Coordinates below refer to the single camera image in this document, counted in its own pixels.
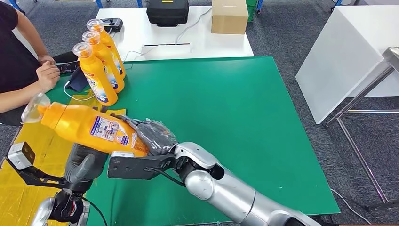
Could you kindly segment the person's left hand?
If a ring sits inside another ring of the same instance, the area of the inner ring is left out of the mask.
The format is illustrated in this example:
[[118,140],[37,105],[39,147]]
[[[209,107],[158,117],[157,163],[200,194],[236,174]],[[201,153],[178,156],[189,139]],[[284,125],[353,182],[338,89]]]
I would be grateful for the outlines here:
[[52,57],[49,56],[49,55],[38,55],[37,59],[38,59],[38,61],[39,61],[41,64],[44,64],[44,63],[46,63],[46,62],[48,62],[48,63],[51,64],[51,65],[55,65],[55,64],[56,64],[54,58],[52,58]]

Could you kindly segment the person's right hand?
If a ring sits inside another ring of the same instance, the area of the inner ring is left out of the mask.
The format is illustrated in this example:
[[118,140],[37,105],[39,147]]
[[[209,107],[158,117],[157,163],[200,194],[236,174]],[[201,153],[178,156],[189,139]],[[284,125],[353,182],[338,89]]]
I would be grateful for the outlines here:
[[37,68],[36,74],[38,76],[38,86],[42,92],[48,92],[55,87],[60,79],[60,70],[56,65],[50,61],[46,61]]

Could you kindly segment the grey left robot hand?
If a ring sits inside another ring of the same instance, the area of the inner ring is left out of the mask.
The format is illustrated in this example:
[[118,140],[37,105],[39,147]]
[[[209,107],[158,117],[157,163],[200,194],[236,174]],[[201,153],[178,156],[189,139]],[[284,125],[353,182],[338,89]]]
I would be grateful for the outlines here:
[[65,164],[65,179],[72,183],[90,181],[99,177],[108,159],[108,154],[90,147],[73,144]]

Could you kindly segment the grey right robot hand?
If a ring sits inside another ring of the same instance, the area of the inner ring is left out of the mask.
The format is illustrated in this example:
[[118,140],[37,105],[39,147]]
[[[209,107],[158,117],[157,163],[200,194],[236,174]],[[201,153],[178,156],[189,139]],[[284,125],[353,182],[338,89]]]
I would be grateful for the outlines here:
[[111,116],[123,120],[135,130],[140,139],[147,145],[149,155],[166,155],[178,143],[174,133],[159,121],[148,118],[143,121],[114,113]]

